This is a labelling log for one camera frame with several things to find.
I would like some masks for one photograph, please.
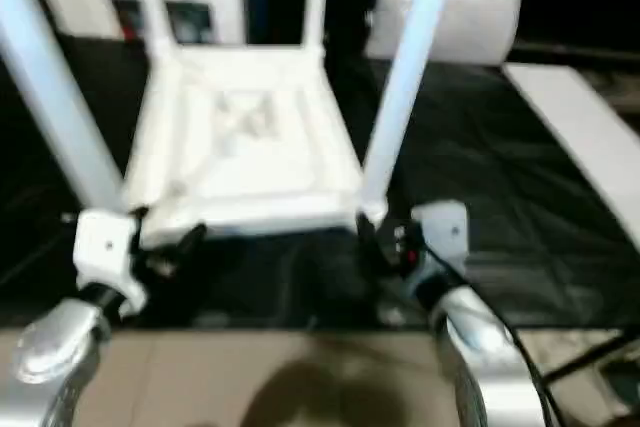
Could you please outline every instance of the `tan floor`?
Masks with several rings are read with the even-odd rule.
[[[548,370],[611,333],[523,335]],[[15,333],[0,334],[7,365]],[[585,425],[619,411],[593,371],[558,400]],[[418,333],[121,334],[83,396],[74,427],[457,427],[452,387]]]

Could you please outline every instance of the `black mat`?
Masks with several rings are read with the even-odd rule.
[[[124,168],[147,75],[140,46],[64,40],[67,59]],[[328,70],[361,155],[388,66],[330,59]],[[10,79],[0,73],[0,325],[24,325],[73,291],[77,208]],[[502,75],[432,65],[403,146],[395,215],[435,199],[465,202],[469,273],[514,324],[638,325],[640,262],[617,223]],[[371,328],[354,239],[340,230],[207,245],[160,295],[146,327]]]

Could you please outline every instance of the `black cable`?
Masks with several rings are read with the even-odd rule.
[[[538,397],[540,397],[540,403],[542,405],[542,411],[544,415],[544,421],[549,426],[552,427],[554,425],[551,413],[549,412],[549,407],[551,407],[551,411],[553,411],[553,416],[556,418],[556,423],[559,427],[567,427],[567,422],[564,418],[564,415],[560,411],[560,407],[558,406],[551,390],[548,385],[544,382],[542,375],[540,374],[540,370],[535,365],[529,352],[525,348],[520,336],[516,333],[515,329],[511,327],[511,325],[500,315],[500,313],[491,306],[491,303],[487,302],[487,299],[484,295],[482,295],[478,289],[471,284],[453,265],[451,265],[448,261],[443,259],[424,239],[423,239],[423,247],[429,253],[433,259],[444,267],[447,270],[447,273],[454,277],[454,279],[464,285],[469,286],[475,294],[491,309],[493,314],[498,318],[500,322],[504,325],[507,332],[511,336],[514,345],[522,354],[527,367],[529,368],[529,372],[531,373],[531,380],[533,380],[534,387],[538,392]]]

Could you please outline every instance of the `white pillow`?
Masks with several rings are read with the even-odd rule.
[[[498,65],[511,50],[521,0],[446,0],[431,60]],[[411,0],[376,0],[366,54],[393,57]]]

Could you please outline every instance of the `white bracket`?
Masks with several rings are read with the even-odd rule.
[[[107,285],[127,299],[120,315],[142,310],[147,294],[132,275],[130,248],[137,231],[136,220],[101,210],[84,210],[78,216],[73,263],[78,269],[78,288],[92,282]]]
[[[464,263],[469,255],[469,220],[465,205],[456,200],[422,204],[411,210],[411,218],[420,223],[425,243],[464,274]],[[405,282],[410,293],[439,267],[429,253],[423,255],[420,268]]]

